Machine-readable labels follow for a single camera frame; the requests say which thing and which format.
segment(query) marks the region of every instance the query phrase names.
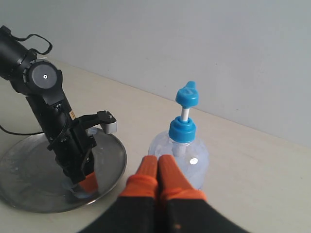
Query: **white pump stem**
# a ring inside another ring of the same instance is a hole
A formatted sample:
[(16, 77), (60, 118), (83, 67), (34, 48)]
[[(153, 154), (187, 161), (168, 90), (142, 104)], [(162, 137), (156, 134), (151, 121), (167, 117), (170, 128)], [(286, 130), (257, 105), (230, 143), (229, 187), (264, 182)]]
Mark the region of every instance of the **white pump stem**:
[(188, 117), (189, 117), (189, 111), (190, 111), (190, 108), (182, 108), (181, 109), (181, 120), (182, 121), (188, 121)]

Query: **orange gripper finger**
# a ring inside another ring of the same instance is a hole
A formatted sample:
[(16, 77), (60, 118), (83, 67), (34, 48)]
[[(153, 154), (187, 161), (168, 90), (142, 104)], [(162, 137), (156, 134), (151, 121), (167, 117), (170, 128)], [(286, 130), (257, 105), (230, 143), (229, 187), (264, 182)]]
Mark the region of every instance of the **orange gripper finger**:
[(95, 193), (98, 190), (98, 183), (96, 179), (96, 174), (93, 171), (91, 174), (88, 174), (85, 180), (79, 182), (79, 185), (86, 191), (87, 193)]
[(172, 155), (162, 155), (159, 159), (159, 172), (163, 185), (161, 198), (171, 199), (203, 199), (207, 200), (204, 192), (192, 187), (180, 171)]
[(135, 175), (128, 178), (126, 188), (119, 197), (152, 197), (157, 192), (157, 158), (153, 155), (145, 156)]

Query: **blue pump head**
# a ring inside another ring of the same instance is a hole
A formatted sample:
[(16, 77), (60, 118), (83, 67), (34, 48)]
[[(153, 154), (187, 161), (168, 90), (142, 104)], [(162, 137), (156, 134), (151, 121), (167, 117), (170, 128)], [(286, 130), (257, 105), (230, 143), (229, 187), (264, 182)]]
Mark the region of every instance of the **blue pump head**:
[(199, 92), (194, 81), (188, 82), (177, 92), (176, 102), (182, 106), (182, 113), (171, 122), (169, 137), (179, 143), (192, 142), (195, 139), (196, 126), (188, 114), (189, 109), (199, 103)]

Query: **black cable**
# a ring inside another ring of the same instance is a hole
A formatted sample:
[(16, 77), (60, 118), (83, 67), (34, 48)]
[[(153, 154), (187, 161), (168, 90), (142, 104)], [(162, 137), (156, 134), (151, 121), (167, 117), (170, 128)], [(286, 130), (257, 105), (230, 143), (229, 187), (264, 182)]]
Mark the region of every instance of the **black cable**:
[(68, 127), (67, 127), (67, 122), (68, 122), (68, 115), (65, 113), (65, 116), (66, 116), (66, 119), (65, 119), (65, 123), (64, 123), (64, 126), (63, 126), (63, 129), (62, 131), (59, 133), (59, 135), (48, 145), (48, 150), (52, 150), (55, 143), (58, 142), (61, 138), (64, 137)]
[(2, 131), (4, 131), (5, 133), (11, 134), (11, 135), (17, 135), (17, 136), (32, 136), (32, 135), (38, 135), (38, 134), (43, 133), (43, 132), (36, 132), (36, 133), (15, 133), (15, 132), (11, 132), (11, 131), (6, 130), (6, 129), (3, 128), (1, 125), (0, 125), (0, 129), (1, 129)]

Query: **white wall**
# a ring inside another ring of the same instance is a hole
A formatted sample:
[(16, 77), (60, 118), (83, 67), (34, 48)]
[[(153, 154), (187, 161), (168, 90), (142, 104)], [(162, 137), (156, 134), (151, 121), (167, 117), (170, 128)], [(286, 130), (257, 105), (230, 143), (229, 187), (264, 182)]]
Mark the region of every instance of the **white wall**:
[(311, 147), (309, 0), (1, 1), (53, 58), (170, 99), (195, 80), (199, 109)]

